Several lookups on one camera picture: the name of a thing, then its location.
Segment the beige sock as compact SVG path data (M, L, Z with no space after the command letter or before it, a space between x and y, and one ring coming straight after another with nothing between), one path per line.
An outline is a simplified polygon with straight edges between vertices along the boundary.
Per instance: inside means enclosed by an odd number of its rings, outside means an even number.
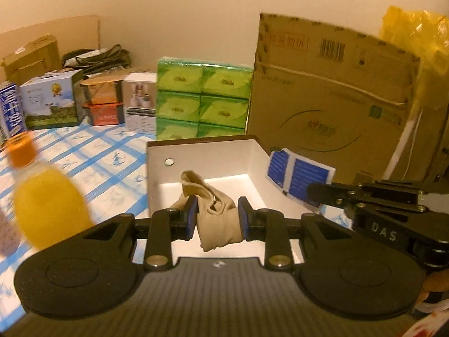
M232 198L207 184L191 170L181 173L180 182L182 194L172 207L183 209L190 196L197 198L196 227L204 252L239 243L244 239L238 208Z

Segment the blue white sachet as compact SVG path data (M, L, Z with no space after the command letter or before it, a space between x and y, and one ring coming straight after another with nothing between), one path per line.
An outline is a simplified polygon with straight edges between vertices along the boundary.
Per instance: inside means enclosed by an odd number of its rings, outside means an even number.
M266 177L283 195L317 211L322 205L309 199L308 186L312 183L331 184L335 172L334 167L283 148L270 154Z

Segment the blue milk carton box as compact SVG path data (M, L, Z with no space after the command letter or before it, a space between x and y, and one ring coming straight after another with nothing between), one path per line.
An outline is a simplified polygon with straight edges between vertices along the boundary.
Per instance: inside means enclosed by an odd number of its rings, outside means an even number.
M9 81L1 83L1 131L6 139L27 131L19 87Z

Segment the large cardboard box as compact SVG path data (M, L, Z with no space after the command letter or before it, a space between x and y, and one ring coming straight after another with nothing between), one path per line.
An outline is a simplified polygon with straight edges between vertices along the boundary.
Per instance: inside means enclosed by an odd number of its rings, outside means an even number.
M415 96L417 56L373 36L263 13L247 132L336 171L335 181L383 179Z

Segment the pink lidded cup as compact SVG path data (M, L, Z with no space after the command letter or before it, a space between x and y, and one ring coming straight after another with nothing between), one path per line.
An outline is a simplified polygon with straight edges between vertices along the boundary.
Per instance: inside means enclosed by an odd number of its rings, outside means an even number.
M3 210L0 211L0 253L11 256L20 246L20 229L14 221L8 220Z

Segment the white appliance box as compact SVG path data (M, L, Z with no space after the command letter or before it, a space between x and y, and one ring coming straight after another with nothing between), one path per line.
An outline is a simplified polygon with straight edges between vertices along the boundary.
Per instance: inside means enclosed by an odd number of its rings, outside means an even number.
M123 112L129 131L156 134L157 74L133 72L122 81Z

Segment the orange juice bottle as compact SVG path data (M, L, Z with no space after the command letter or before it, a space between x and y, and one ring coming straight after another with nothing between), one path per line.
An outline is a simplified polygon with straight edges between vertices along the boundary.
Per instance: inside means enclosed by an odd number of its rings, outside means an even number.
M15 177L15 218L29 243L44 250L94 226L78 187L40 159L30 132L7 140L5 151Z

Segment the cow picture milk box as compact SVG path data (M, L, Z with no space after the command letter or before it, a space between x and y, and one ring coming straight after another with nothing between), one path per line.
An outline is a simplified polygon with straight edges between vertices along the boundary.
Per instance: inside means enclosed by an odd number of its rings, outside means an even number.
M84 119L82 70L47 72L20 86L20 98L29 130L78 126Z

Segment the small brown cardboard box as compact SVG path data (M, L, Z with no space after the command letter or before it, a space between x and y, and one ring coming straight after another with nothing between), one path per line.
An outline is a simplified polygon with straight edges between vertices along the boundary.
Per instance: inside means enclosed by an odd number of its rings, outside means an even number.
M52 34L37 38L4 57L1 66L6 80L17 85L58 71L62 68L58 41Z

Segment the yellow plastic bag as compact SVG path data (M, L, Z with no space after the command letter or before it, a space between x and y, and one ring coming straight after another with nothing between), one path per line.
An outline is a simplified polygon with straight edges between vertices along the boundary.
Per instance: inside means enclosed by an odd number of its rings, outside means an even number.
M448 105L448 16L405 11L391 5L380 38L420 59L416 103L438 110Z

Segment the orange snack boxes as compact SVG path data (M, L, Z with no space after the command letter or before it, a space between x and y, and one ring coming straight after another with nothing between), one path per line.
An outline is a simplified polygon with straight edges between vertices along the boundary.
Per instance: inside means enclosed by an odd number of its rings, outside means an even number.
M124 123L122 81L126 74L96 75L80 82L86 101L82 108L92 126Z

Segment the green tissue pack stack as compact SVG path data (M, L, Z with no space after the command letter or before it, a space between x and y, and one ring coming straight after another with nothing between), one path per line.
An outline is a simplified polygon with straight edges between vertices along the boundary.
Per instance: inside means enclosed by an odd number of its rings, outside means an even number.
M243 135L253 69L163 57L157 62L156 139Z

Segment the wooden headboard panel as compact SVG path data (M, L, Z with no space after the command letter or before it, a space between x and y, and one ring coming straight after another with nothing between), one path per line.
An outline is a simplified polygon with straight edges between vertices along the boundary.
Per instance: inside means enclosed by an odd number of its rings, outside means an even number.
M17 85L62 68L62 56L100 47L96 15L66 17L1 34L1 81Z

